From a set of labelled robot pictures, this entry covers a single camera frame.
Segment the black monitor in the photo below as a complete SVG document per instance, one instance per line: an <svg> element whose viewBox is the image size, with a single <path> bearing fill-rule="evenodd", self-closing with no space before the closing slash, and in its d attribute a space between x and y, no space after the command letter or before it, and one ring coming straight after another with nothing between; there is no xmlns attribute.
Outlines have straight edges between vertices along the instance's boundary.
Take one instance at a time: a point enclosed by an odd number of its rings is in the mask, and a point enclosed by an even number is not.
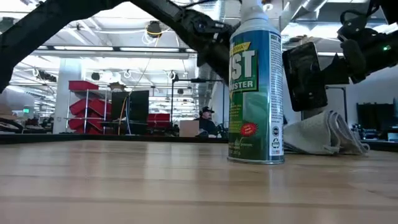
<svg viewBox="0 0 398 224"><path fill-rule="evenodd" d="M123 102L126 97L128 97L128 99L125 106L129 106L131 134L145 134L149 114L149 91L133 91L130 95L129 92L113 92L111 110L113 121L120 118ZM124 117L126 117L126 107L122 113L122 118Z"/></svg>

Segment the man in cap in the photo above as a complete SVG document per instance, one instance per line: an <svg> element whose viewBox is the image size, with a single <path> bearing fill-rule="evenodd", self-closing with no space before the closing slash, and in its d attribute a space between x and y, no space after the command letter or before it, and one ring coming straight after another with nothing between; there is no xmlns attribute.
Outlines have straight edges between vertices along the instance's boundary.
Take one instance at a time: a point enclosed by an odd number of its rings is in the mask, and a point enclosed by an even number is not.
<svg viewBox="0 0 398 224"><path fill-rule="evenodd" d="M214 113L208 106L205 106L199 111L199 129L207 131L208 134L217 135L217 128L214 122L211 121L211 114Z"/></svg>

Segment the red label sticker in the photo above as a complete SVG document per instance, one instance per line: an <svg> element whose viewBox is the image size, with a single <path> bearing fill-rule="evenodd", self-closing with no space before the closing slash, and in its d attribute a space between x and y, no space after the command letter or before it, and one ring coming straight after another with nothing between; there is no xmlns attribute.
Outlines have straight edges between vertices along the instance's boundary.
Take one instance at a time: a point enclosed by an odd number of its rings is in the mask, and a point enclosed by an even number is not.
<svg viewBox="0 0 398 224"><path fill-rule="evenodd" d="M254 123L244 124L241 128L241 134L243 136L249 137L255 134L257 131L257 125Z"/></svg>

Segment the black cap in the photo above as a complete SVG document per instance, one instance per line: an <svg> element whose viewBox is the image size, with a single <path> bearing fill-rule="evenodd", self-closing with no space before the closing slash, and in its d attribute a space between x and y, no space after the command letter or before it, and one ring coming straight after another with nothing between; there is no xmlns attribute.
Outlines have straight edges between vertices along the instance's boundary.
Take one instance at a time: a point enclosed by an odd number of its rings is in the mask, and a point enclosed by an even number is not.
<svg viewBox="0 0 398 224"><path fill-rule="evenodd" d="M203 108L201 109L201 112L202 112L202 113L204 113L204 112L214 113L214 111L212 111L208 106L203 107Z"/></svg>

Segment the green can label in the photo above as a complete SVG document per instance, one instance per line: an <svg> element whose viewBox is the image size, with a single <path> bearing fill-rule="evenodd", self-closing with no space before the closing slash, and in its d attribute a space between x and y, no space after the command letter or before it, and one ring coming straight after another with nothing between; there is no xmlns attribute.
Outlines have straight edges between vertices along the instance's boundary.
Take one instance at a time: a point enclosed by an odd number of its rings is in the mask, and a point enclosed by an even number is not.
<svg viewBox="0 0 398 224"><path fill-rule="evenodd" d="M266 30L231 39L229 157L283 159L283 79L280 35Z"/></svg>

